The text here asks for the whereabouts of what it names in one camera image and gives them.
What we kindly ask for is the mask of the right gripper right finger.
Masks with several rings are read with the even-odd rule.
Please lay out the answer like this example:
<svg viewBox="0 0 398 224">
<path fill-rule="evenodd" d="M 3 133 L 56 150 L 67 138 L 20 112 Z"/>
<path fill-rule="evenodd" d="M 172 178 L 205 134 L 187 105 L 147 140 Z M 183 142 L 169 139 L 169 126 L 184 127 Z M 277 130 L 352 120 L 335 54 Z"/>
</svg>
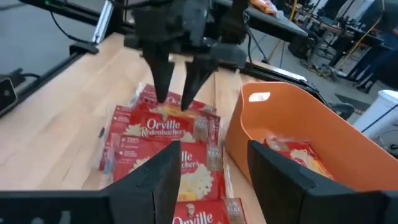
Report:
<svg viewBox="0 0 398 224">
<path fill-rule="evenodd" d="M 356 191 L 255 140 L 247 160 L 267 224 L 398 224 L 398 190 Z"/>
</svg>

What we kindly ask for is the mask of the orange snack bag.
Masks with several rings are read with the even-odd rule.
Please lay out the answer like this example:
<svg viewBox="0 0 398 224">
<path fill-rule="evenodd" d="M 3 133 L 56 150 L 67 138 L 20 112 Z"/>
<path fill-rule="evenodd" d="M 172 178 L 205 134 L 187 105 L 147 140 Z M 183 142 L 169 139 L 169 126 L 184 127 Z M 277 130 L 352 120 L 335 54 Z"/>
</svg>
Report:
<svg viewBox="0 0 398 224">
<path fill-rule="evenodd" d="M 278 9 L 272 3 L 271 0 L 250 0 L 252 6 L 256 9 L 262 11 L 265 14 L 275 16 L 277 14 Z"/>
</svg>

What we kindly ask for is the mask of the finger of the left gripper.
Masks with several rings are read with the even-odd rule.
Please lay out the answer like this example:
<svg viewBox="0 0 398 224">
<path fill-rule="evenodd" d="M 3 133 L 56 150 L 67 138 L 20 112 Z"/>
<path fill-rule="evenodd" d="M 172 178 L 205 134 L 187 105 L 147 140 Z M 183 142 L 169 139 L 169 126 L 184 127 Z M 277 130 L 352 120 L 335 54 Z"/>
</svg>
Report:
<svg viewBox="0 0 398 224">
<path fill-rule="evenodd" d="M 189 108 L 203 84 L 218 68 L 218 63 L 216 60 L 193 60 L 186 62 L 185 67 L 187 74 L 181 99 L 182 111 Z"/>
<path fill-rule="evenodd" d="M 175 63 L 169 61 L 168 52 L 144 50 L 142 56 L 152 72 L 157 101 L 164 103 L 169 92 Z"/>
</svg>

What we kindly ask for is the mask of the white plastic container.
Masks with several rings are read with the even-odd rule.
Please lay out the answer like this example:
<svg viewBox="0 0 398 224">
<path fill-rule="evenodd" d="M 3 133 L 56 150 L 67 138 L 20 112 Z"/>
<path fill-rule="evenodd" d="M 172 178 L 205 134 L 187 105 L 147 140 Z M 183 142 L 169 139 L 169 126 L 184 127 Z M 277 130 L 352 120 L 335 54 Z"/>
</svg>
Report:
<svg viewBox="0 0 398 224">
<path fill-rule="evenodd" d="M 398 91 L 379 91 L 353 126 L 398 159 Z"/>
</svg>

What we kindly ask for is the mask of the orange plastic basket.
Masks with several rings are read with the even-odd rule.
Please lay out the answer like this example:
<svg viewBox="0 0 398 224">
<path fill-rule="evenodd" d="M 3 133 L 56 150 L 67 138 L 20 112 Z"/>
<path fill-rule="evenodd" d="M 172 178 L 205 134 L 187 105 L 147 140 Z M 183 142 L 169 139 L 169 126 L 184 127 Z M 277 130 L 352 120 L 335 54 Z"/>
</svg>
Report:
<svg viewBox="0 0 398 224">
<path fill-rule="evenodd" d="M 310 141 L 333 178 L 345 186 L 398 190 L 398 160 L 295 85 L 256 82 L 241 87 L 224 145 L 246 178 L 247 143 L 263 141 L 268 132 Z"/>
</svg>

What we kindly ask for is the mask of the person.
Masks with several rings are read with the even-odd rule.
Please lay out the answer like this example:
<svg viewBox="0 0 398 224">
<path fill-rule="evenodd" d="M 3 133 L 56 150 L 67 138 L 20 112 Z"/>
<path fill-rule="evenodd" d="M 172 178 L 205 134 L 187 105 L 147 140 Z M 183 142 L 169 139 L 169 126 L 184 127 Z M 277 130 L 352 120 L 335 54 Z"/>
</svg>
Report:
<svg viewBox="0 0 398 224">
<path fill-rule="evenodd" d="M 355 87 L 365 93 L 369 93 L 377 81 L 376 71 L 398 54 L 398 0 L 377 0 L 374 3 L 378 6 L 372 8 L 381 15 L 374 28 L 380 32 L 384 46 L 371 47 L 349 73 L 351 76 L 363 75 Z"/>
</svg>

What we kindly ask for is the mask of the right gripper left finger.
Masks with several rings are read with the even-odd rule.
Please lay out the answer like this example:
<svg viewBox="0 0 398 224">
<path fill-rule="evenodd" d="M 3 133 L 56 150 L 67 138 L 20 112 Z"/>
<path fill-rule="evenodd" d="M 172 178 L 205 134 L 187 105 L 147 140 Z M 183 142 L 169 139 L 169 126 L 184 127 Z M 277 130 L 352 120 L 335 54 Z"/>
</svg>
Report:
<svg viewBox="0 0 398 224">
<path fill-rule="evenodd" d="M 0 224 L 171 224 L 181 143 L 101 190 L 0 191 Z"/>
</svg>

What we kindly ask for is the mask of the red Orville popcorn bag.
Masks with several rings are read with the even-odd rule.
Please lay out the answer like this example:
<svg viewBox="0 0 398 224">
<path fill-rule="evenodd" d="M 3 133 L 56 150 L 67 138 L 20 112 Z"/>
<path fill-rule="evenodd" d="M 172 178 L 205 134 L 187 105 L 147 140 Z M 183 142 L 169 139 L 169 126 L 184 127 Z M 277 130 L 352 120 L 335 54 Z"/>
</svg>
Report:
<svg viewBox="0 0 398 224">
<path fill-rule="evenodd" d="M 324 165 L 323 159 L 313 150 L 310 141 L 286 138 L 269 131 L 266 132 L 263 144 L 318 174 L 335 179 Z"/>
<path fill-rule="evenodd" d="M 218 144 L 219 125 L 220 117 L 206 111 L 141 102 L 133 109 L 124 134 Z"/>
<path fill-rule="evenodd" d="M 115 150 L 113 180 L 119 180 L 147 162 L 171 143 L 123 135 Z M 203 142 L 181 142 L 181 180 L 179 201 L 213 200 L 225 197 L 222 153 Z"/>
<path fill-rule="evenodd" d="M 172 224 L 247 224 L 240 198 L 177 202 Z"/>
<path fill-rule="evenodd" d="M 99 164 L 100 171 L 109 171 L 112 167 L 114 153 L 120 145 L 121 135 L 129 125 L 129 119 L 133 109 L 127 106 L 117 105 L 110 118 L 110 124 L 106 128 L 104 150 Z"/>
</svg>

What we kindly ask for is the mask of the black desk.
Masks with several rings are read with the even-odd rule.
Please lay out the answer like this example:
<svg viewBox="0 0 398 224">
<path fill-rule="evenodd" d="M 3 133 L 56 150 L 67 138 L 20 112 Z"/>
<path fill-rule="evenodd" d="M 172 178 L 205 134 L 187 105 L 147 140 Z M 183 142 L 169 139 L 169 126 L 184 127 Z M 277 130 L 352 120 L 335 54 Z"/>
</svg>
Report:
<svg viewBox="0 0 398 224">
<path fill-rule="evenodd" d="M 215 27 L 222 40 L 231 44 L 242 43 L 249 29 L 271 35 L 286 42 L 308 34 L 294 24 L 284 13 L 265 14 L 250 5 L 250 0 L 212 0 Z"/>
</svg>

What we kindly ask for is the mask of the dark rounded-corner device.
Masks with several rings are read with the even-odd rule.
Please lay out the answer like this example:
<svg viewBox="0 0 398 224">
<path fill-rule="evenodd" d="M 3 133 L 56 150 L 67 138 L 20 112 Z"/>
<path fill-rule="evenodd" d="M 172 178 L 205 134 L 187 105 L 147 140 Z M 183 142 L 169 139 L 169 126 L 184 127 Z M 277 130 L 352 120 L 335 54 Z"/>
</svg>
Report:
<svg viewBox="0 0 398 224">
<path fill-rule="evenodd" d="M 18 101 L 18 96 L 10 78 L 0 79 L 0 116 L 11 109 Z"/>
</svg>

